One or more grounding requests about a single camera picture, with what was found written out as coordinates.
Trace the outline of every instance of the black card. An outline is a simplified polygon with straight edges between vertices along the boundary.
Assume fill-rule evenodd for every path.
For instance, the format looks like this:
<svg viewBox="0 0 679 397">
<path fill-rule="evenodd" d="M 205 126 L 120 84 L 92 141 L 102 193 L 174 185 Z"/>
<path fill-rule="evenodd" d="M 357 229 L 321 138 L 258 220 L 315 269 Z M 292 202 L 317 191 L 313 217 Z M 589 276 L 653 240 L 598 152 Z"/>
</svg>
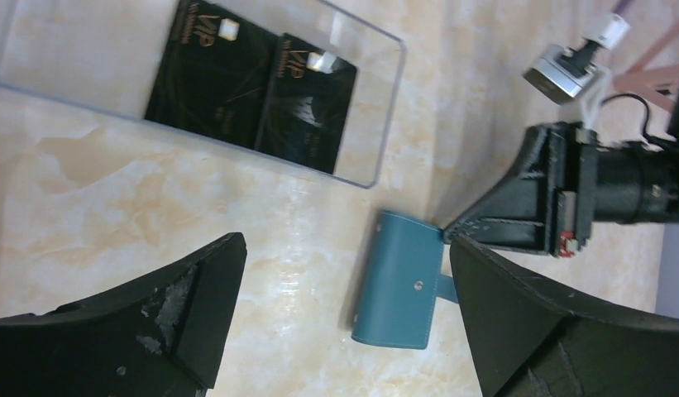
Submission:
<svg viewBox="0 0 679 397">
<path fill-rule="evenodd" d="M 180 0 L 145 119 L 252 148 L 278 36 Z"/>
<path fill-rule="evenodd" d="M 347 61 L 282 35 L 255 148 L 333 173 L 357 73 Z"/>
</svg>

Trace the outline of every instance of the black mount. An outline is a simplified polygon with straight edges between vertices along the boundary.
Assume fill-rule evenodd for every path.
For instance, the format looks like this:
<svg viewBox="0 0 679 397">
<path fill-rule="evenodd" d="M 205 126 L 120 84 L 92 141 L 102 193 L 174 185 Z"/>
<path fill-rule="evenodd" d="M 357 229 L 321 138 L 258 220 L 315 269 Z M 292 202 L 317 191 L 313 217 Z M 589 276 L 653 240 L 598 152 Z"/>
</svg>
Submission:
<svg viewBox="0 0 679 397">
<path fill-rule="evenodd" d="M 590 237 L 597 134 L 567 123 L 530 127 L 514 164 L 444 230 L 487 246 L 569 256 Z"/>
<path fill-rule="evenodd" d="M 679 319 L 584 294 L 466 237 L 450 257 L 485 397 L 679 396 Z"/>
<path fill-rule="evenodd" d="M 202 397 L 241 283 L 241 233 L 43 316 L 0 318 L 0 396 Z"/>
</svg>

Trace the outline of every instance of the marble countertop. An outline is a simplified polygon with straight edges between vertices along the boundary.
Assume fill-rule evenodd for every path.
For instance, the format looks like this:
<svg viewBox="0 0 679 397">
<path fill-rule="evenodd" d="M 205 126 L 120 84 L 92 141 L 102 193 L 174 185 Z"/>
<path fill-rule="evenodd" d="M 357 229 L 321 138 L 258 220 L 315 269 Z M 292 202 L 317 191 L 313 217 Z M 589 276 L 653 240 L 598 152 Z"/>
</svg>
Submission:
<svg viewBox="0 0 679 397">
<path fill-rule="evenodd" d="M 243 232 L 246 271 L 209 396 L 480 395 L 453 304 L 437 303 L 425 351 L 350 339 L 368 229 L 382 208 L 442 226 L 483 194 L 509 167 L 524 128 L 556 117 L 521 72 L 547 44 L 577 43 L 585 23 L 614 2 L 338 4 L 401 37 L 409 51 L 380 182 L 370 190 L 0 89 L 0 317 L 47 312 Z M 677 15 L 679 0 L 639 2 L 628 17 L 632 31 L 601 60 L 622 72 Z M 22 34 L 37 40 L 40 32 L 28 24 Z M 660 61 L 678 59 L 679 46 Z M 11 73 L 39 82 L 41 71 L 33 64 Z M 116 98 L 126 88 L 88 95 Z M 634 103 L 615 103 L 596 127 L 604 141 L 636 138 L 641 116 Z M 656 109 L 652 131 L 666 119 Z M 662 233 L 657 225 L 595 225 L 572 260 L 507 257 L 653 311 Z"/>
</svg>

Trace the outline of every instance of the clear acrylic tray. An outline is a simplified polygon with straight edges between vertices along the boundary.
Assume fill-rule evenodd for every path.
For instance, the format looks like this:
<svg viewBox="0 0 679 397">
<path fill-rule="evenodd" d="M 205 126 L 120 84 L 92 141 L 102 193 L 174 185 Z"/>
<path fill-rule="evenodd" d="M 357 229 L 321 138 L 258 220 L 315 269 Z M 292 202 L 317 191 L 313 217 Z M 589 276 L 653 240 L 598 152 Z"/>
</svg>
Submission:
<svg viewBox="0 0 679 397">
<path fill-rule="evenodd" d="M 327 175 L 362 188 L 373 186 L 404 67 L 403 42 L 324 0 L 211 2 L 276 35 L 301 37 L 358 68 L 337 166 L 333 175 Z M 178 0 L 0 0 L 0 88 L 152 124 L 143 115 L 177 4 Z M 298 166 L 234 147 L 286 163 L 276 167 L 280 172 Z"/>
</svg>

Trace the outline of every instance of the purple cable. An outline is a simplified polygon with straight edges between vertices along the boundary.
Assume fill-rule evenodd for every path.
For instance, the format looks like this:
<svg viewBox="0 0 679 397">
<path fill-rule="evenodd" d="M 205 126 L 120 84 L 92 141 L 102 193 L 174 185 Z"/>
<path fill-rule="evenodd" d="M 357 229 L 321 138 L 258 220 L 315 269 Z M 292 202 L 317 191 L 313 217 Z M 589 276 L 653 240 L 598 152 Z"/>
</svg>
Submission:
<svg viewBox="0 0 679 397">
<path fill-rule="evenodd" d="M 612 12 L 617 15 L 624 15 L 626 9 L 629 8 L 632 2 L 634 2 L 634 0 L 619 0 L 617 6 L 614 7 Z"/>
</svg>

